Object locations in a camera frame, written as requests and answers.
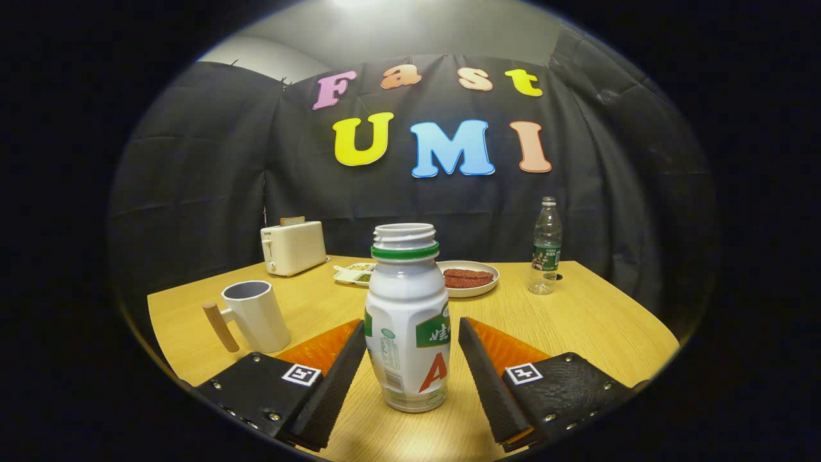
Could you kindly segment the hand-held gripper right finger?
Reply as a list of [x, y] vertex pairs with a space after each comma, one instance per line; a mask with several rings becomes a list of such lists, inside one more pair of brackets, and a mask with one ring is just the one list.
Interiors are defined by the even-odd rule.
[[625, 386], [579, 354], [546, 354], [474, 318], [460, 319], [459, 344], [507, 452], [569, 438], [647, 385]]

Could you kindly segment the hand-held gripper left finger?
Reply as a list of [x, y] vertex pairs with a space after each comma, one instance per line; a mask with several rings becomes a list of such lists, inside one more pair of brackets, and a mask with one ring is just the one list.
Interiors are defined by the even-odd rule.
[[352, 320], [276, 356], [249, 353], [196, 391], [267, 438], [318, 452], [366, 351], [365, 330]]

